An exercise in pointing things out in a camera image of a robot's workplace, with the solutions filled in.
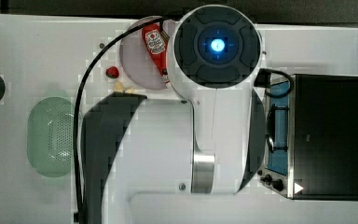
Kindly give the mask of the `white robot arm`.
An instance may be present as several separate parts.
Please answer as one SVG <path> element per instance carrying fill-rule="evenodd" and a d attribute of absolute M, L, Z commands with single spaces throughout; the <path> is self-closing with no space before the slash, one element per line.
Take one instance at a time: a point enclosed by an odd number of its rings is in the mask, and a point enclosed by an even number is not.
<path fill-rule="evenodd" d="M 168 27 L 167 89 L 111 93 L 84 116 L 81 224 L 131 224 L 140 194 L 233 195 L 264 156 L 261 36 L 208 5 Z"/>

